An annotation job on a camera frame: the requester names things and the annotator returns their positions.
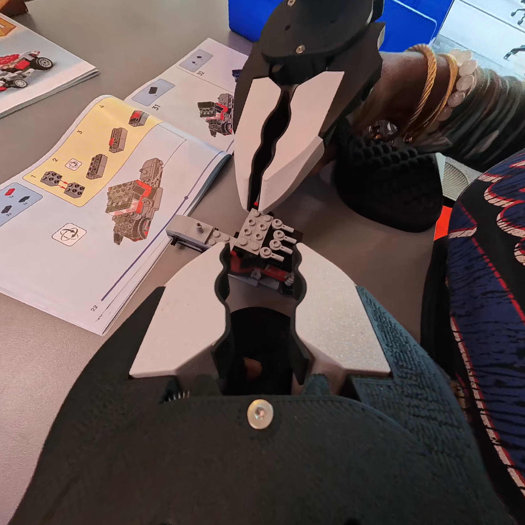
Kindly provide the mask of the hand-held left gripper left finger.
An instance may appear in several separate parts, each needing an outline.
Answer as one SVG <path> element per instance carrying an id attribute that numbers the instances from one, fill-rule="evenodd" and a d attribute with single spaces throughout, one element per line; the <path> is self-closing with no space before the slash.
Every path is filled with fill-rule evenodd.
<path id="1" fill-rule="evenodd" d="M 228 271 L 231 248 L 219 242 L 166 284 L 129 370 L 133 378 L 175 376 L 189 390 L 208 374 L 221 387 L 233 365 Z"/>

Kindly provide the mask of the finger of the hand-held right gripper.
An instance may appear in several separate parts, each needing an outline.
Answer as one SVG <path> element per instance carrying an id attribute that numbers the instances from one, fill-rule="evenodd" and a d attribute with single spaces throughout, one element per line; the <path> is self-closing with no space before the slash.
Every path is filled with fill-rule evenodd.
<path id="1" fill-rule="evenodd" d="M 287 91 L 269 77 L 252 81 L 235 131 L 237 189 L 244 209 L 262 210 L 262 177 L 287 127 Z"/>
<path id="2" fill-rule="evenodd" d="M 282 203 L 321 159 L 320 129 L 343 76 L 342 71 L 324 71 L 295 89 L 290 122 L 262 176 L 259 211 L 267 213 Z"/>

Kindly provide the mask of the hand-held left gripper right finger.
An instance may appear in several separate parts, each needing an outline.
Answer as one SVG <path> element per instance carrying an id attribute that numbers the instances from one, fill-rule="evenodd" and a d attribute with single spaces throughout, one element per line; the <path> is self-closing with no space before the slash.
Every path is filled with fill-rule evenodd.
<path id="1" fill-rule="evenodd" d="M 304 243 L 293 249 L 290 364 L 294 382 L 322 374 L 329 386 L 348 375 L 390 376 L 390 366 L 352 279 Z"/>

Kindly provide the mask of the grey black toy truck model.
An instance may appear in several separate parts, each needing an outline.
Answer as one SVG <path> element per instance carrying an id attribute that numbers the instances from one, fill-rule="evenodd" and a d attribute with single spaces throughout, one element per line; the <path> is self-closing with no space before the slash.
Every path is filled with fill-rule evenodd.
<path id="1" fill-rule="evenodd" d="M 218 243 L 231 248 L 230 276 L 247 284 L 264 285 L 281 294 L 292 294 L 293 247 L 303 234 L 285 225 L 273 214 L 253 208 L 233 236 L 188 216 L 176 215 L 166 228 L 172 244 L 182 244 L 203 253 Z"/>

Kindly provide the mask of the grey desk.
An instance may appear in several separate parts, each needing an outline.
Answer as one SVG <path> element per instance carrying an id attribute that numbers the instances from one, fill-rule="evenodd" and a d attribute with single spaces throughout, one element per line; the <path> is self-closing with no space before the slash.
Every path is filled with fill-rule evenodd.
<path id="1" fill-rule="evenodd" d="M 1 119 L 2 182 L 46 154 L 94 98 L 125 98 L 206 38 L 250 51 L 229 31 L 227 1 L 31 1 L 28 9 L 17 21 L 100 75 Z M 405 233 L 361 217 L 316 175 L 275 214 L 419 340 L 433 228 Z M 1 524 L 7 524 L 57 412 L 106 338 L 4 295 L 1 314 Z"/>

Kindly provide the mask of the person's right hand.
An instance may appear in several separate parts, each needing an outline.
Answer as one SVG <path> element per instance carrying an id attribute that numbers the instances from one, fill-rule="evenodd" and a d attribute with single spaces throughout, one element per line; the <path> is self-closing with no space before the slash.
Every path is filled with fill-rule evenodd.
<path id="1" fill-rule="evenodd" d="M 382 72 L 370 94 L 348 117 L 354 135 L 363 135 L 374 123 L 390 122 L 404 130 L 412 118 L 427 77 L 427 61 L 415 51 L 380 52 Z"/>

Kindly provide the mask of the blue plastic bin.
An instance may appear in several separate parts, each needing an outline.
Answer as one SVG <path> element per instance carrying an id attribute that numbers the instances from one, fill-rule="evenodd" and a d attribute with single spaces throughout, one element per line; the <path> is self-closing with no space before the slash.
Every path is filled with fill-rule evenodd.
<path id="1" fill-rule="evenodd" d="M 280 1 L 229 1 L 229 28 L 251 42 Z M 403 51 L 418 43 L 431 44 L 448 16 L 453 1 L 385 1 L 381 50 Z"/>

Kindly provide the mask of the black honeycomb pouch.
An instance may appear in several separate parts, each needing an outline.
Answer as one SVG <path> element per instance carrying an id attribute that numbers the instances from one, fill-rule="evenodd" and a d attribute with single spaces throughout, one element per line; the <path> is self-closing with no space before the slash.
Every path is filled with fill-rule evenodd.
<path id="1" fill-rule="evenodd" d="M 355 135 L 345 120 L 332 136 L 333 182 L 343 203 L 379 224 L 408 233 L 434 226 L 443 206 L 435 154 Z"/>

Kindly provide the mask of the open instruction booklet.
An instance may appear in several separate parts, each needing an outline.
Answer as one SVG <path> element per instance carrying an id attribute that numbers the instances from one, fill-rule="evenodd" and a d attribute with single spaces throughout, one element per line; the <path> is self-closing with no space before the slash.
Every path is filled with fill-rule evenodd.
<path id="1" fill-rule="evenodd" d="M 1 293 L 103 335 L 234 151 L 247 56 L 210 38 L 125 100 L 94 99 L 1 184 Z"/>

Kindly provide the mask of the orange traffic cone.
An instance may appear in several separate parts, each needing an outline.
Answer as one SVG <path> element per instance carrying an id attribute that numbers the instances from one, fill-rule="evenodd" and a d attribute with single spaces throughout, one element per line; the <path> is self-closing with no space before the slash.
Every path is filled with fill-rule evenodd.
<path id="1" fill-rule="evenodd" d="M 434 240 L 438 240 L 448 236 L 451 211 L 452 207 L 450 206 L 442 207 L 441 214 L 435 225 Z"/>

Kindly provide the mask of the person's patterned garment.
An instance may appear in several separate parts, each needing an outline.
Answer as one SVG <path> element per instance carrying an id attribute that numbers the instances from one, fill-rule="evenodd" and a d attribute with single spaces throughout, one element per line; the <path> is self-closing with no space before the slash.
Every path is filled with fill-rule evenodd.
<path id="1" fill-rule="evenodd" d="M 456 201 L 447 278 L 467 414 L 498 495 L 523 521 L 524 150 Z"/>

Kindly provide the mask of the grey mesh chair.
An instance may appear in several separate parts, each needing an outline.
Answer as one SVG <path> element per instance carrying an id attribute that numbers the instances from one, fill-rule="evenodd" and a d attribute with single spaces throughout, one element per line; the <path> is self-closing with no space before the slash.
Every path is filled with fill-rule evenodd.
<path id="1" fill-rule="evenodd" d="M 464 164 L 445 157 L 444 173 L 442 180 L 443 196 L 456 201 L 461 193 L 480 175 Z"/>

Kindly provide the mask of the closed instruction booklet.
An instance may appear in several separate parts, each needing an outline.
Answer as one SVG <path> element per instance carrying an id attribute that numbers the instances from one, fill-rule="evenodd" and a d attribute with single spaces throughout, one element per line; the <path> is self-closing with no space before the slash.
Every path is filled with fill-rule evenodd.
<path id="1" fill-rule="evenodd" d="M 93 65 L 1 15 L 1 118 L 97 74 Z"/>

